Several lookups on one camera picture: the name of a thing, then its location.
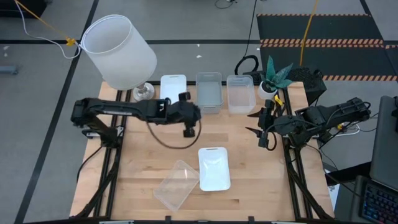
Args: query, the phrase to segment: laptop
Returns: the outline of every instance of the laptop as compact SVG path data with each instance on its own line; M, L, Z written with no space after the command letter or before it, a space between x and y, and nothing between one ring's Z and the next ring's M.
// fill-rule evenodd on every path
M351 221L363 223L398 223L398 101L383 96L380 101L371 170L368 179L356 178L351 204Z

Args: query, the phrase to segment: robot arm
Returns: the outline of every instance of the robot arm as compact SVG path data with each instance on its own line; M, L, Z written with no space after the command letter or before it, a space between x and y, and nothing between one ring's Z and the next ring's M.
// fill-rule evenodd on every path
M290 143L295 147L304 146L312 136L319 134L319 140L326 142L330 137L327 131L344 122L366 121L371 111L369 104L359 98L353 98L346 103L335 106L310 106L295 112L295 116L281 116L276 118L271 115L274 103L266 101L268 110L262 109L259 115L258 126L262 129L249 130L255 132L260 138L259 146L268 147L268 132L275 132L281 136L288 135Z
M106 101L97 98L78 100L73 107L71 121L75 126L89 127L99 134L104 147L116 147L118 131L109 128L96 116L99 114L133 116L141 121L155 124L184 123L183 135L186 138L195 136L196 122L201 119L200 109L193 103L187 102L189 93L181 93L180 101L170 104L168 98L164 100L142 100L137 103Z

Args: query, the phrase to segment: wooden tabletop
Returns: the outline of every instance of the wooden tabletop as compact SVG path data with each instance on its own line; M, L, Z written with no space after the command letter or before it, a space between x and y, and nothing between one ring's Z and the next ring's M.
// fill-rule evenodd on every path
M167 149L150 135L144 122L131 117L127 119L112 219L164 220L166 215L171 215L173 220L243 221L248 220L248 216L254 216L257 221L294 220L281 138L277 137L277 148L272 152L258 147L256 136L244 128L257 128L257 119L229 114L226 87L223 88L224 105L220 113L203 115L201 136L188 149ZM155 89L159 96L159 86ZM192 101L195 101L195 86L188 86L188 90ZM308 106L302 83L292 84L289 96L293 111ZM99 98L114 100L115 97L116 90L104 82ZM257 105L252 112L259 111L263 104L264 100L257 97ZM111 116L102 115L100 118L110 124ZM193 141L192 138L183 138L182 124L151 126L156 135L169 145L185 146ZM272 146L274 140L272 137L269 139ZM99 139L88 140L85 158L99 144ZM309 144L317 147L315 141ZM153 191L167 177L177 160L183 160L199 171L198 150L203 147L225 147L228 150L231 188L222 192L203 192L197 185L180 210L171 212L154 197ZM71 215L77 214L98 188L103 157L104 150L81 171ZM319 153L305 148L302 160L309 191L325 211L334 216ZM302 194L299 190L297 192L304 217ZM103 202L106 202L107 192L104 198Z

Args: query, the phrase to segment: lamp base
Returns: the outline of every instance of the lamp base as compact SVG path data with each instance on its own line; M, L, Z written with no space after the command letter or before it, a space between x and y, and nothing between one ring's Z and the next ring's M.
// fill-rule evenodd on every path
M144 83L132 90L132 95L136 101L149 100L155 95L155 88L150 83Z

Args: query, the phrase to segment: white flower pot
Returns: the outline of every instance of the white flower pot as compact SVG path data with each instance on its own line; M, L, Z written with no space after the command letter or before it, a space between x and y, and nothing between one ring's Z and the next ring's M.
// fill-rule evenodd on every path
M272 93L268 93L265 90L263 90L261 86L262 82L260 83L259 88L257 90L257 94L260 96L260 98L263 100L274 100L274 96L278 90L275 90Z

